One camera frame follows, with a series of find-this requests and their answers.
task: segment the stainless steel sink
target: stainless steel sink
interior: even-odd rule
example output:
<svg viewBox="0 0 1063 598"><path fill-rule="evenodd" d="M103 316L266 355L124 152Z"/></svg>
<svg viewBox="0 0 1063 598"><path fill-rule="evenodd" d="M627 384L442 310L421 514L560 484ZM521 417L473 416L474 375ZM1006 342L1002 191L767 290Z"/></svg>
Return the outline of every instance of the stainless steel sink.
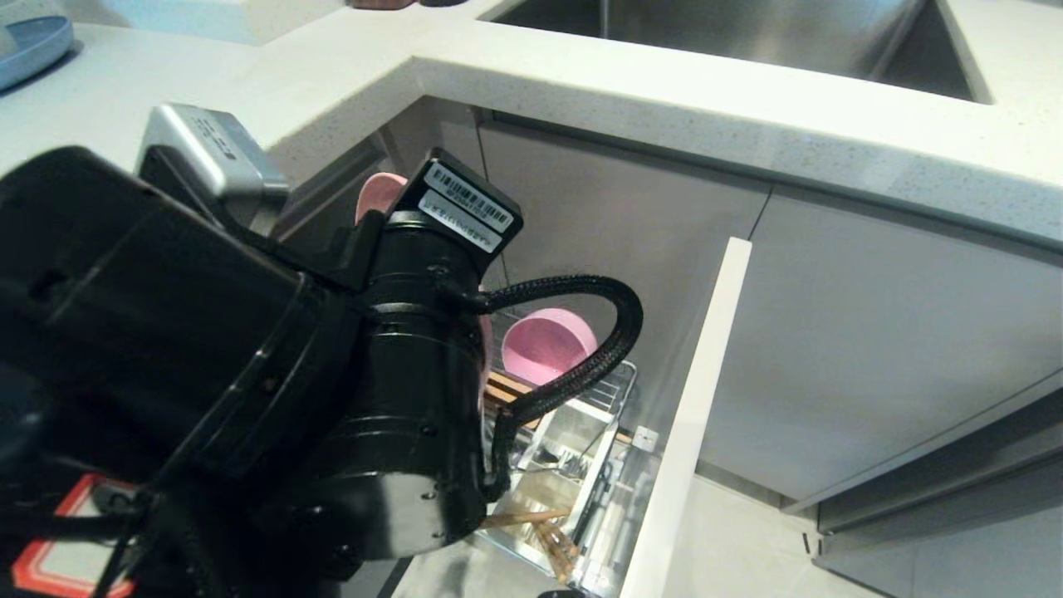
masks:
<svg viewBox="0 0 1063 598"><path fill-rule="evenodd" d="M496 21L975 99L933 0L526 0Z"/></svg>

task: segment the gray cabinet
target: gray cabinet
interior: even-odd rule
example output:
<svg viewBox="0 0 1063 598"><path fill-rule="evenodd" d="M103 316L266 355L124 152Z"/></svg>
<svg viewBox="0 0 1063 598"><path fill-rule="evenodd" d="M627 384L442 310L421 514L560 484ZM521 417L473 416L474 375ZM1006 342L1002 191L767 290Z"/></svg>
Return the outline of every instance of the gray cabinet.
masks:
<svg viewBox="0 0 1063 598"><path fill-rule="evenodd" d="M1057 267L843 206L773 192L702 451L793 509L1032 403L1063 368Z"/></svg>
<svg viewBox="0 0 1063 598"><path fill-rule="evenodd" d="M631 285L645 324L630 359L638 393L622 424L667 433L675 416L729 237L748 238L769 185L500 123L480 127L488 178L523 208L504 253L510 281L574 272ZM551 301L604 340L612 309L596 297Z"/></svg>

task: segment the barcode sticker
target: barcode sticker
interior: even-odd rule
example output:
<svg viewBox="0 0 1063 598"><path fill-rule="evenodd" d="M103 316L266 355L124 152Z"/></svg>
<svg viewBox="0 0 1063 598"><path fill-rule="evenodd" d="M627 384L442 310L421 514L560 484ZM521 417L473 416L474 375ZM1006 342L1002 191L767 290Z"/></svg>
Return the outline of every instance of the barcode sticker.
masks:
<svg viewBox="0 0 1063 598"><path fill-rule="evenodd" d="M513 216L508 209L474 189L438 161L428 167L424 180L432 188L443 193L448 199L466 208L476 219L500 233L506 232L509 224L513 222Z"/></svg>
<svg viewBox="0 0 1063 598"><path fill-rule="evenodd" d="M432 189L425 191L417 206L421 208L421 211L439 220L444 226L466 237L488 253L493 252L502 242L502 237L494 230Z"/></svg>

